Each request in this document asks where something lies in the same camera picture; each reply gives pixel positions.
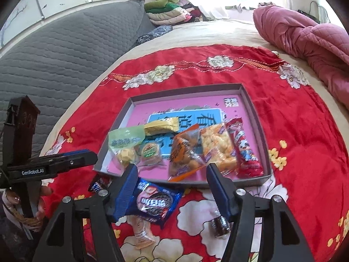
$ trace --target pink quilt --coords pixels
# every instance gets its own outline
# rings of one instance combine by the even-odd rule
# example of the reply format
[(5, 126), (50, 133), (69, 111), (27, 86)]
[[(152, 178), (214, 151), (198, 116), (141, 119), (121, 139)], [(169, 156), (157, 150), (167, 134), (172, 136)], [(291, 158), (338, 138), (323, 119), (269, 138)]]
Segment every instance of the pink quilt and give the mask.
[(259, 34), (268, 42), (309, 66), (330, 93), (349, 109), (349, 36), (334, 24), (317, 24), (310, 18), (278, 6), (253, 12)]

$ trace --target yellow snack package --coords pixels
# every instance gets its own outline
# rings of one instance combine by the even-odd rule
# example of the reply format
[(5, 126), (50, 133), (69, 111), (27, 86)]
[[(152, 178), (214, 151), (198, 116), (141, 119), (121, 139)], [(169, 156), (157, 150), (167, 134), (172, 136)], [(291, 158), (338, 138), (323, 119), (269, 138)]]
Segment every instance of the yellow snack package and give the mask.
[(216, 164), (223, 175), (238, 168), (236, 151), (224, 123), (201, 129), (200, 137), (206, 164)]
[(147, 124), (144, 124), (144, 132), (146, 136), (172, 133), (177, 131), (179, 131), (178, 117), (155, 120)]

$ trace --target yellow flower pattern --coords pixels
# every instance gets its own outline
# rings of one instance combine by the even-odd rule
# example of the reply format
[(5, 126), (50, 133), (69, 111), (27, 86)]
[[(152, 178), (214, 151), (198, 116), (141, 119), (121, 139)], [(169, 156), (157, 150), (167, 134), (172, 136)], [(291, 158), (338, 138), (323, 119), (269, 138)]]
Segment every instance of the yellow flower pattern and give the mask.
[(119, 229), (115, 229), (115, 230), (114, 230), (114, 234), (115, 234), (115, 237), (116, 237), (116, 238), (119, 238), (119, 237), (120, 237), (120, 233), (121, 233), (121, 230), (119, 230)]
[(190, 193), (191, 189), (190, 188), (187, 188), (186, 190), (184, 190), (184, 193), (183, 193), (183, 196), (184, 197), (185, 195), (188, 195)]
[(75, 132), (75, 127), (72, 127), (70, 129), (70, 131), (66, 131), (66, 135), (68, 137), (67, 139), (67, 143), (72, 143), (73, 142), (73, 137), (72, 137), (72, 134), (71, 133), (74, 133)]
[[(343, 237), (342, 241), (344, 240), (345, 236), (347, 235), (349, 231), (349, 210), (347, 212), (347, 216), (344, 219), (344, 217), (341, 217), (338, 222), (338, 226), (342, 227), (343, 226)], [(336, 241), (336, 247), (334, 248), (335, 250), (338, 249), (339, 245), (341, 244), (341, 234), (339, 233), (334, 239), (330, 238), (329, 241), (327, 242), (327, 247), (331, 247), (333, 242)]]
[[(281, 140), (279, 142), (281, 149), (287, 148), (287, 143), (285, 140)], [(273, 148), (271, 150), (268, 150), (270, 161), (274, 164), (275, 168), (279, 171), (282, 171), (285, 165), (287, 164), (287, 157), (279, 156), (279, 153), (281, 152), (277, 150), (277, 148)]]
[(74, 200), (80, 200), (83, 198), (85, 198), (85, 195), (79, 195), (79, 196), (75, 197)]

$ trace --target oreo cookie package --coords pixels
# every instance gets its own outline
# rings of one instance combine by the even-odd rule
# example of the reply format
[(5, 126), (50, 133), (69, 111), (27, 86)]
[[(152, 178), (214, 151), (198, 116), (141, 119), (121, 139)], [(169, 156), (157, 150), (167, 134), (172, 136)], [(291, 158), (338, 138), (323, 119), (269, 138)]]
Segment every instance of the oreo cookie package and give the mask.
[(160, 187), (139, 178), (126, 215), (136, 215), (163, 227), (182, 195), (182, 190)]

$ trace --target small snack wrapper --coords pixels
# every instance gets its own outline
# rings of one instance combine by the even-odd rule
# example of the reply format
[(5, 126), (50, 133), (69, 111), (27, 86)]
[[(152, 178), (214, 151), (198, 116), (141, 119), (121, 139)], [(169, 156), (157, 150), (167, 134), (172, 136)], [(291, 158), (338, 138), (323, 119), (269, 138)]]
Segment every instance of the small snack wrapper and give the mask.
[(223, 175), (238, 167), (236, 151), (224, 123), (201, 129), (200, 136), (207, 164), (216, 164)]
[(129, 164), (138, 164), (136, 149), (144, 138), (143, 125), (119, 128), (108, 133), (108, 146), (115, 158), (126, 168)]
[(138, 152), (141, 156), (141, 165), (152, 166), (162, 163), (161, 144), (162, 141), (156, 141), (142, 144), (139, 147)]
[(126, 215), (136, 215), (163, 227), (182, 195), (183, 190), (160, 187), (139, 178)]
[(194, 152), (198, 144), (199, 135), (200, 127), (198, 124), (195, 124), (173, 138), (169, 181), (181, 181), (205, 166), (201, 156)]
[(151, 232), (151, 224), (135, 215), (128, 216), (127, 220), (131, 223), (134, 236), (136, 237), (136, 249), (142, 249), (155, 243), (155, 237)]
[(263, 167), (252, 151), (243, 128), (242, 118), (235, 118), (226, 123), (231, 139), (236, 147), (240, 167), (237, 176), (253, 178), (264, 174)]
[(155, 120), (144, 125), (144, 132), (146, 136), (173, 133), (177, 131), (179, 131), (178, 117)]

